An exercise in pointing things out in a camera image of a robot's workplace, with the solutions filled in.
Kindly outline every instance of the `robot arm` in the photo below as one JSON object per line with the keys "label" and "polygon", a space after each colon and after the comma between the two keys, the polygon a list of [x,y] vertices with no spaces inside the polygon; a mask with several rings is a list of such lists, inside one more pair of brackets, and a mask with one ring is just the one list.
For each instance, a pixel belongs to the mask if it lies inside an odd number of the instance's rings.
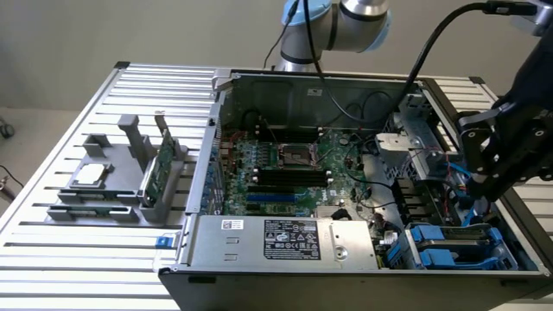
{"label": "robot arm", "polygon": [[553,1],[530,2],[538,8],[536,16],[516,18],[525,18],[525,28],[542,38],[513,86],[492,110],[460,113],[457,120],[472,173],[468,190],[473,197],[485,196],[490,201],[536,176],[553,180]]}
{"label": "robot arm", "polygon": [[[284,5],[282,25],[289,21],[281,42],[280,71],[314,71],[308,46],[302,0],[288,0]],[[308,2],[316,55],[322,51],[364,52],[378,48],[392,21],[388,0],[330,0]]]}

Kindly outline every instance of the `gray floor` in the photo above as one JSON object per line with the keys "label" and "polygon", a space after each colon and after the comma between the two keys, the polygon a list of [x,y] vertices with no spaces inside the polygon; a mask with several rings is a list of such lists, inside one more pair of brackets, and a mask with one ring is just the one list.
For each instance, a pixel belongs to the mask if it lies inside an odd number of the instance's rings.
{"label": "gray floor", "polygon": [[[33,175],[77,114],[79,111],[68,110],[0,108],[0,116],[16,129],[12,138],[0,138],[0,164],[21,183]],[[5,172],[0,170],[0,178],[4,176]],[[20,191],[13,181],[8,185],[16,193]],[[8,206],[0,200],[0,215]]]}

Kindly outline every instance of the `motherboard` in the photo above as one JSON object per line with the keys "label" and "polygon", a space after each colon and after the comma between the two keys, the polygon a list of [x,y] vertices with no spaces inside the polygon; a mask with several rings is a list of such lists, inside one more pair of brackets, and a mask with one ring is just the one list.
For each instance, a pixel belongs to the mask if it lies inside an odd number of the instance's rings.
{"label": "motherboard", "polygon": [[253,133],[234,132],[222,141],[224,214],[325,217],[344,208],[353,218],[365,218],[368,211],[357,203],[366,185],[345,173],[348,169],[365,180],[360,152],[350,144],[358,135],[330,130],[309,143],[272,136],[273,141],[264,141]]}

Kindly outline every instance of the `slotted metal table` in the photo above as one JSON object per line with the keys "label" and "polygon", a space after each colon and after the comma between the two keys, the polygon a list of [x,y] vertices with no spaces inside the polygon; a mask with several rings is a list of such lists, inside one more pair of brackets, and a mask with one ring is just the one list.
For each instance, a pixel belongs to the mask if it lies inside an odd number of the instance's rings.
{"label": "slotted metal table", "polygon": [[[0,218],[1,310],[178,310],[153,269],[156,237],[180,230],[181,214],[213,103],[214,69],[130,63],[114,68]],[[496,96],[469,78],[433,76],[458,111],[488,109]],[[162,229],[43,224],[49,204],[85,155],[89,133],[128,143],[117,120],[137,114],[138,129],[161,142],[153,120],[165,111],[170,133],[190,151]],[[516,191],[553,236],[553,183],[532,179]],[[174,256],[164,250],[162,258]],[[553,303],[553,295],[541,303]],[[516,301],[520,309],[536,301]],[[509,306],[501,310],[514,310]]]}

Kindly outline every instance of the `warning label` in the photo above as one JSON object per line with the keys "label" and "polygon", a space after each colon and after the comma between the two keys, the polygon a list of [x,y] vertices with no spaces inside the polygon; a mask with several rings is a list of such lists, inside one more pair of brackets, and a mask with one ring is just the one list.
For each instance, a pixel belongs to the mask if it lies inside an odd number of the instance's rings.
{"label": "warning label", "polygon": [[266,259],[321,259],[316,221],[265,220],[264,236]]}

